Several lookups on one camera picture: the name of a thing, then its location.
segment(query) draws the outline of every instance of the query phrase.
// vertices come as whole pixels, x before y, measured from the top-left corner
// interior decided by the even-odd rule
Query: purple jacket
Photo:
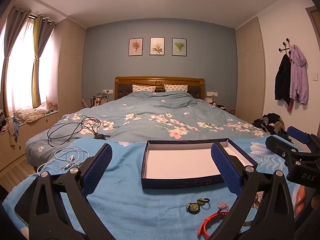
[[[291,50],[291,83],[290,98],[298,103],[307,104],[309,98],[308,75],[305,63],[307,62],[297,45]]]

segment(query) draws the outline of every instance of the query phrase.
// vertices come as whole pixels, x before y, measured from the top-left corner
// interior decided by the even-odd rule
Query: wooden headboard
[[[156,86],[156,92],[164,92],[166,85],[188,85],[188,93],[204,99],[203,78],[183,77],[115,77],[115,100],[132,93],[132,85]]]

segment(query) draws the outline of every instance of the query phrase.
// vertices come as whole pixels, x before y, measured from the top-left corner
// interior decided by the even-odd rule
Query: blue wall
[[[164,37],[164,56],[150,56],[150,37]],[[129,39],[143,38],[143,55],[129,57]],[[187,56],[172,56],[172,38],[187,39]],[[237,51],[235,30],[182,19],[141,19],[87,29],[82,94],[86,102],[102,90],[114,89],[116,76],[204,78],[216,101],[236,107]]]

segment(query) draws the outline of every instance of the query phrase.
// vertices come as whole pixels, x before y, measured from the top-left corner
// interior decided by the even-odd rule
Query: blue gripper pad
[[[309,136],[304,133],[303,131],[300,131],[299,129],[289,126],[287,129],[287,133],[289,136],[292,138],[295,138],[297,141],[303,143],[303,144],[308,144],[310,142]]]
[[[111,162],[111,159],[112,148],[110,145],[107,145],[99,156],[96,157],[86,174],[83,176],[81,192],[85,197],[94,192],[101,177]]]
[[[242,179],[217,143],[212,144],[211,158],[230,192],[240,196],[242,193]]]

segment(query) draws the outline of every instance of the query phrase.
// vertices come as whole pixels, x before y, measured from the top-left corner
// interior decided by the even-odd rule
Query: sheer white curtain
[[[28,19],[20,31],[9,57],[6,89],[10,115],[17,109],[32,108],[33,60],[33,20]]]
[[[39,59],[39,92],[41,104],[45,105],[47,98],[50,98],[50,85],[53,62],[53,39],[52,33],[44,47],[44,51]]]
[[[2,67],[3,67],[3,61],[4,61],[4,31],[5,31],[4,24],[2,31],[0,32],[0,81],[1,81],[1,74],[2,74]]]

